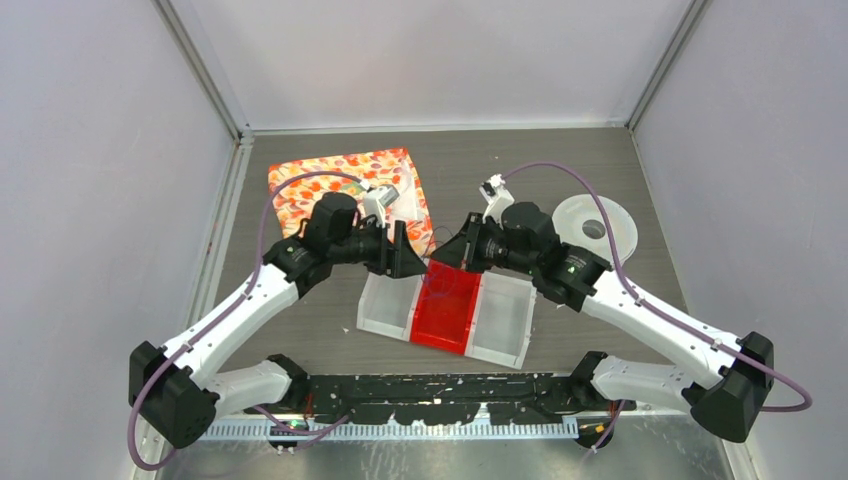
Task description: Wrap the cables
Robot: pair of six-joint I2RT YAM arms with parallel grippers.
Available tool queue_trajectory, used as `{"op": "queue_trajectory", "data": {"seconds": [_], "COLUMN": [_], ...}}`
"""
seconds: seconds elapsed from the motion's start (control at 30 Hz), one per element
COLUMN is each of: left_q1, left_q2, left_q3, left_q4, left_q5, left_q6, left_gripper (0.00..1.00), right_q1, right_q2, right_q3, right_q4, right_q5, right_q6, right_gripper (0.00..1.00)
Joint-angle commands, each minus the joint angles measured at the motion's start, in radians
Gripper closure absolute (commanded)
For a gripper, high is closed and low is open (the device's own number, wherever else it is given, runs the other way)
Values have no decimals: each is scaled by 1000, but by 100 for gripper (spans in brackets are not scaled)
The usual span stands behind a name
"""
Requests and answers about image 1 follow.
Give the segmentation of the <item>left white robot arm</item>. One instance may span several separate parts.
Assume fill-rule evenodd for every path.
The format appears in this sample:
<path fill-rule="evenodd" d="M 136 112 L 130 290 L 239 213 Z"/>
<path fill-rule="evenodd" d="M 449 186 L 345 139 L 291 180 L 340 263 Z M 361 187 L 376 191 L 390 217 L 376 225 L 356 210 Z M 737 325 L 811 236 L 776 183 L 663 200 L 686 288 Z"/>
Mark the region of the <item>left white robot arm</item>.
<path fill-rule="evenodd" d="M 334 266 L 362 264 L 389 278 L 427 270 L 413 249 L 405 222 L 389 222 L 398 199 L 389 185 L 373 187 L 363 201 L 330 192 L 313 206 L 302 231 L 262 251 L 258 266 L 239 290 L 200 322 L 156 347 L 148 341 L 129 357 L 129 401 L 174 448 L 197 441 L 217 418 L 272 404 L 298 412 L 307 398 L 282 357 L 253 368 L 222 372 L 222 365 L 261 326 L 326 280 Z"/>

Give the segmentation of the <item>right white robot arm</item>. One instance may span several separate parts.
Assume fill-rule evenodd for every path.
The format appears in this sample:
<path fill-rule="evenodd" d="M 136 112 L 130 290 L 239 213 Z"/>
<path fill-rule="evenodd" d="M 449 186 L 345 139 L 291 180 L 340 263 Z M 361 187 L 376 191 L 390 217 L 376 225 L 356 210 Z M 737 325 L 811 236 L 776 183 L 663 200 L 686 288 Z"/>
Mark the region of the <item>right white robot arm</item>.
<path fill-rule="evenodd" d="M 584 410 L 607 400 L 649 403 L 685 412 L 713 435 L 742 443 L 773 387 L 772 375 L 736 357 L 773 367 L 770 339 L 758 332 L 738 337 L 624 287 L 607 260 L 562 242 L 551 217 L 532 202 L 507 207 L 499 221 L 470 213 L 432 257 L 471 273 L 497 267 L 527 274 L 544 298 L 614 325 L 668 359 L 657 365 L 586 354 L 570 385 Z"/>

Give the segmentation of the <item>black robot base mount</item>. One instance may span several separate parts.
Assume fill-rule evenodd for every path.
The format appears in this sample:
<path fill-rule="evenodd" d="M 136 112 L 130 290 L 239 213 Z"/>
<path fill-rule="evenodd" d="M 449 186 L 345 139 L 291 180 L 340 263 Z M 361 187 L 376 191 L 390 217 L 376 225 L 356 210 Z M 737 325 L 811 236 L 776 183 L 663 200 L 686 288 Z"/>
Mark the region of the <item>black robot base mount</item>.
<path fill-rule="evenodd" d="M 613 410 L 589 385 L 555 373 L 309 375 L 296 379 L 272 414 L 331 424 L 468 424 L 486 411 L 495 425 L 557 423 L 563 416 Z"/>

